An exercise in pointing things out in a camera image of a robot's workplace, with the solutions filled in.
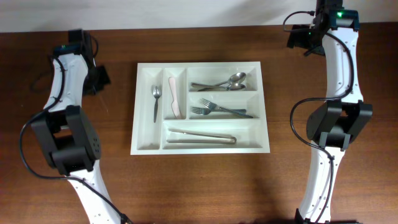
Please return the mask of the metal tongs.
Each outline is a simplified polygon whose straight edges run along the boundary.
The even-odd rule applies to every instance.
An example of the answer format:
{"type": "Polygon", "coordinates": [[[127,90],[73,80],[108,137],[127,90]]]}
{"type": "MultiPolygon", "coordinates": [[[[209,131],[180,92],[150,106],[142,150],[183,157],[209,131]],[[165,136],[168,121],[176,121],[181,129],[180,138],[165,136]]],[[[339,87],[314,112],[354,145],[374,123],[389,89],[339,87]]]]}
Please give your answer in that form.
{"type": "Polygon", "coordinates": [[[231,135],[198,133],[186,130],[170,129],[171,133],[179,134],[184,138],[167,139],[168,143],[181,144],[236,144],[237,139],[231,135]]]}

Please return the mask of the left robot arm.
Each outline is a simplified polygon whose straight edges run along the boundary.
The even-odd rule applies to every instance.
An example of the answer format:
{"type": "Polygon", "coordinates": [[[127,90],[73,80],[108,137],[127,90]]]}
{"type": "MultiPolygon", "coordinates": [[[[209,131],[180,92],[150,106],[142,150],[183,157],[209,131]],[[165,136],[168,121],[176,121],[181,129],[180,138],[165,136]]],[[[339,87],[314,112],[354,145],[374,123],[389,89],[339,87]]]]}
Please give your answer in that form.
{"type": "Polygon", "coordinates": [[[100,171],[101,142],[82,108],[82,98],[110,83],[103,66],[96,66],[98,41],[86,30],[68,32],[68,43],[50,57],[53,81],[42,111],[31,127],[47,164],[74,188],[90,223],[130,223],[111,201],[100,171]]]}

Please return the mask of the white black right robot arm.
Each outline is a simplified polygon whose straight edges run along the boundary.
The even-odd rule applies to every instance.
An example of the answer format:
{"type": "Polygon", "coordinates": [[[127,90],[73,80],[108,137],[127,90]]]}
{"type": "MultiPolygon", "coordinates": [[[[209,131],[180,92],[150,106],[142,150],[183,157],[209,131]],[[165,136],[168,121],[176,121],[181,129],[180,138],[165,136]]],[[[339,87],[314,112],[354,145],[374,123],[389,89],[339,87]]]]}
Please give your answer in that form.
{"type": "Polygon", "coordinates": [[[305,55],[326,58],[326,95],[307,119],[306,138],[311,163],[304,198],[295,212],[295,223],[331,223],[331,198],[338,168],[349,145],[373,115],[359,87],[356,48],[359,14],[345,9],[340,0],[319,0],[309,15],[309,25],[288,30],[289,48],[306,49],[305,55]]]}

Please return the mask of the large metal spoon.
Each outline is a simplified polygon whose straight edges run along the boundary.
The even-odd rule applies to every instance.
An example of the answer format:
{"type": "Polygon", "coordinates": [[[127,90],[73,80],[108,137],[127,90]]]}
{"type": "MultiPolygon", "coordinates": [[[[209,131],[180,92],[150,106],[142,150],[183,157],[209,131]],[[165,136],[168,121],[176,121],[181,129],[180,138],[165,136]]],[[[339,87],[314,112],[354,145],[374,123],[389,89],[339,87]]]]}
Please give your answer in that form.
{"type": "Polygon", "coordinates": [[[233,83],[228,86],[202,85],[202,84],[198,84],[198,83],[192,83],[191,86],[195,87],[195,88],[209,88],[209,89],[221,88],[221,89],[225,89],[227,91],[243,90],[246,88],[246,86],[241,83],[233,83]]]}
{"type": "Polygon", "coordinates": [[[241,83],[241,84],[243,84],[243,81],[245,81],[246,77],[247,77],[246,73],[238,72],[238,73],[235,73],[234,75],[231,75],[227,80],[225,80],[223,82],[216,83],[214,85],[228,86],[228,85],[233,84],[233,83],[241,83]]]}

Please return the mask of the metal fork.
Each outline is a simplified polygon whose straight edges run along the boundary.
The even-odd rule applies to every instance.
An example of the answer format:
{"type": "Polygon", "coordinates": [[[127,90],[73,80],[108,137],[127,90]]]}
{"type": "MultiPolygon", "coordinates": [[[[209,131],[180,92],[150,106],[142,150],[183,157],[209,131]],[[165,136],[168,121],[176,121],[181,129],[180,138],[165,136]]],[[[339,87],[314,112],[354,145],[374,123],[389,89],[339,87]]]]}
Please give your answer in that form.
{"type": "Polygon", "coordinates": [[[210,102],[210,101],[208,101],[208,100],[206,100],[204,98],[200,99],[200,103],[203,106],[205,106],[206,108],[208,108],[209,110],[211,110],[211,111],[221,110],[221,111],[224,111],[224,112],[227,112],[227,113],[231,113],[231,114],[234,114],[234,115],[242,117],[242,118],[253,118],[253,116],[251,116],[251,115],[247,115],[247,114],[244,114],[244,113],[241,113],[241,112],[237,112],[235,110],[231,110],[231,109],[219,106],[216,103],[210,102]]]}
{"type": "MultiPolygon", "coordinates": [[[[200,115],[208,115],[211,112],[226,112],[226,111],[223,111],[221,109],[211,110],[211,109],[208,109],[208,108],[199,108],[199,107],[194,107],[194,106],[190,107],[190,111],[192,113],[200,114],[200,115]]],[[[246,110],[245,109],[243,109],[243,110],[233,110],[233,111],[238,112],[238,113],[246,114],[246,110]]]]}

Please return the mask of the small metal teaspoon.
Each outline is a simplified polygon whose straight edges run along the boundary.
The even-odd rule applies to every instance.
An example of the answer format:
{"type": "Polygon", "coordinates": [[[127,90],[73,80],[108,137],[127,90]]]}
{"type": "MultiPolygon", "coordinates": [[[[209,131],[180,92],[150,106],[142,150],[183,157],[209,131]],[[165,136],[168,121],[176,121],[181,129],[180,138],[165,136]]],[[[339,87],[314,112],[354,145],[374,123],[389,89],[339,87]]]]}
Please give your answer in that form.
{"type": "Polygon", "coordinates": [[[152,90],[152,95],[155,98],[155,103],[154,103],[154,117],[153,117],[153,122],[155,123],[157,121],[157,113],[158,113],[158,107],[159,107],[159,99],[162,96],[162,87],[161,86],[154,86],[152,90]]]}

